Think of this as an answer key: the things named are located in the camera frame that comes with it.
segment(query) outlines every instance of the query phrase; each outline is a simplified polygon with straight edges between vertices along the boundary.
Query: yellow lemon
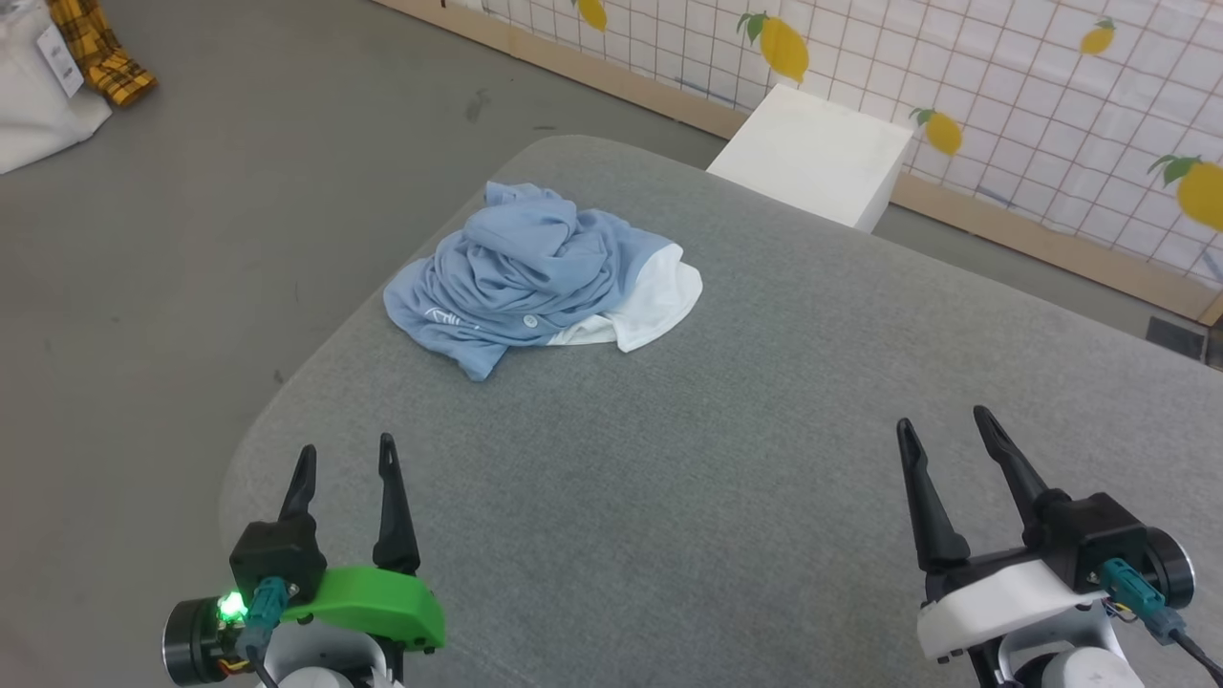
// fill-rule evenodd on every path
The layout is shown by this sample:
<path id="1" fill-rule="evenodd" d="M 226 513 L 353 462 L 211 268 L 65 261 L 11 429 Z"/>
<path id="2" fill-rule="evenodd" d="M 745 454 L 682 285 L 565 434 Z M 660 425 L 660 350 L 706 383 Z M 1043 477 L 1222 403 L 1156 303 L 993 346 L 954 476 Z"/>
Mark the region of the yellow lemon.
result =
<path id="1" fill-rule="evenodd" d="M 1113 43 L 1113 34 L 1117 33 L 1117 26 L 1113 24 L 1113 20 L 1108 17 L 1099 17 L 1096 22 L 1098 28 L 1093 28 L 1087 32 L 1087 35 L 1082 37 L 1082 43 L 1079 44 L 1079 51 L 1084 55 L 1099 55 Z"/>
<path id="2" fill-rule="evenodd" d="M 914 115 L 917 115 L 918 126 L 926 125 L 926 138 L 929 138 L 931 145 L 948 155 L 954 155 L 960 149 L 964 134 L 955 126 L 955 120 L 931 108 L 914 108 L 909 116 Z"/>
<path id="3" fill-rule="evenodd" d="M 1177 200 L 1185 215 L 1214 231 L 1223 231 L 1223 167 L 1203 163 L 1201 155 L 1164 155 L 1147 171 L 1155 171 L 1159 165 L 1164 165 L 1164 186 L 1180 180 Z"/>
<path id="4" fill-rule="evenodd" d="M 599 0 L 571 0 L 574 5 L 577 6 L 578 13 L 586 20 L 586 23 L 599 31 L 608 29 L 608 12 L 599 4 Z"/>
<path id="5" fill-rule="evenodd" d="M 739 17 L 737 31 L 747 24 L 747 40 L 755 43 L 756 37 L 761 39 L 761 55 L 773 71 L 781 76 L 788 76 L 802 83 L 802 75 L 807 73 L 807 43 L 799 35 L 799 32 L 790 28 L 790 24 L 777 17 L 768 16 L 767 12 L 753 15 L 744 12 Z"/>

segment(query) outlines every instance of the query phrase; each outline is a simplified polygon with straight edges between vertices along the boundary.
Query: white box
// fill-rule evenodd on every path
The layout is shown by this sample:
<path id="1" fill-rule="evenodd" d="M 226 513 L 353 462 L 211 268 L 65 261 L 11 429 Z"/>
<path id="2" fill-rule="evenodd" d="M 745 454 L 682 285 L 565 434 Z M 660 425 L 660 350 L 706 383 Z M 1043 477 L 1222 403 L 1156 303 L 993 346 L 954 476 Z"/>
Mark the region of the white box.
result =
<path id="1" fill-rule="evenodd" d="M 870 232 L 911 138 L 903 126 L 778 84 L 708 171 Z"/>

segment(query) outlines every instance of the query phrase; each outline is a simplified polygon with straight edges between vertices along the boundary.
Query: gray table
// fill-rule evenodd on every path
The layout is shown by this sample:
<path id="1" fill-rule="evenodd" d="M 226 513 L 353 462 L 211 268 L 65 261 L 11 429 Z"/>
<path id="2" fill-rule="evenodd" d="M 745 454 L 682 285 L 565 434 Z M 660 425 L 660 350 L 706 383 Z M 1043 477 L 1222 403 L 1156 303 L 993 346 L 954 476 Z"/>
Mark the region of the gray table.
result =
<path id="1" fill-rule="evenodd" d="M 552 138 L 494 178 L 674 238 L 706 290 L 630 356 L 516 351 L 484 384 L 417 347 L 375 293 L 256 422 L 225 481 L 226 546 L 274 518 L 313 442 L 333 565 L 368 562 L 378 435 L 396 437 L 450 633 L 411 659 L 411 683 L 971 686 L 966 660 L 917 646 L 894 426 L 912 418 L 975 550 L 1014 546 L 974 404 L 1051 485 L 1106 490 L 1180 540 L 1200 583 L 1188 618 L 1223 655 L 1223 376 L 635 148 Z M 1180 650 L 1121 640 L 1148 686 L 1207 686 Z"/>

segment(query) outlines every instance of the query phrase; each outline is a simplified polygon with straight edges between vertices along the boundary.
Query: brown trim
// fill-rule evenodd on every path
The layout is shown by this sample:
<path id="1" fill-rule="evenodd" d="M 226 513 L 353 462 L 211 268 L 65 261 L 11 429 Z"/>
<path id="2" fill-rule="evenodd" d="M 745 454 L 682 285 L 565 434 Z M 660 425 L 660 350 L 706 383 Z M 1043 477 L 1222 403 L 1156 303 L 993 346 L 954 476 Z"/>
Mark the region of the brown trim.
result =
<path id="1" fill-rule="evenodd" d="M 700 130 L 730 138 L 747 115 L 537 37 L 482 12 L 429 0 L 374 0 L 532 65 L 598 88 Z M 1132 255 L 1058 233 L 1019 214 L 900 175 L 892 202 L 1014 248 L 1207 325 L 1223 317 L 1223 293 Z"/>

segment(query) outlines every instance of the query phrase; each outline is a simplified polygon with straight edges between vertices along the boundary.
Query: green led light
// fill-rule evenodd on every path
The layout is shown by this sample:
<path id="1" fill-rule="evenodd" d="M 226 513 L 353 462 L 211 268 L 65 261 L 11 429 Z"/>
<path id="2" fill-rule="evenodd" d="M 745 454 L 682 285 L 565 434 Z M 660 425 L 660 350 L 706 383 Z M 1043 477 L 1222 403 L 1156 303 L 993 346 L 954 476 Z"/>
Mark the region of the green led light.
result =
<path id="1" fill-rule="evenodd" d="M 225 623 L 232 623 L 246 618 L 246 605 L 242 604 L 242 594 L 237 590 L 216 600 L 216 616 Z"/>

